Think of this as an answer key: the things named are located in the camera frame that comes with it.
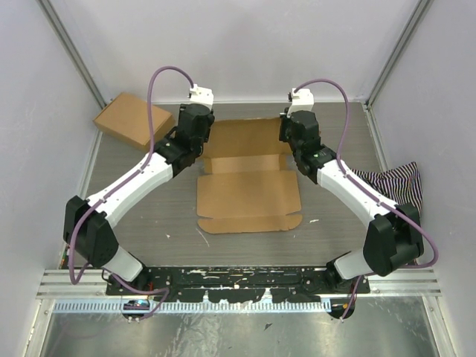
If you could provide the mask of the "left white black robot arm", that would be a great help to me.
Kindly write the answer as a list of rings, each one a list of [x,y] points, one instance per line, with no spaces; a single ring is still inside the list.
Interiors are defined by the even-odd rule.
[[[63,239],[89,266],[109,272],[133,295],[149,287],[148,268],[121,247],[114,228],[123,216],[157,187],[195,163],[215,121],[210,104],[182,104],[178,123],[152,153],[113,184],[87,199],[71,198],[65,207]]]

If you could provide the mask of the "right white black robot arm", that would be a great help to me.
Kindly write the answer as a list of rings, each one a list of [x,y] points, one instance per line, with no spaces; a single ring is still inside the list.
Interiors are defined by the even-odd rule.
[[[333,292],[346,292],[358,276],[385,277],[423,254],[417,208],[383,196],[338,161],[336,153],[321,143],[313,112],[281,113],[279,139],[289,145],[299,172],[339,198],[367,229],[361,249],[326,264],[325,279]]]

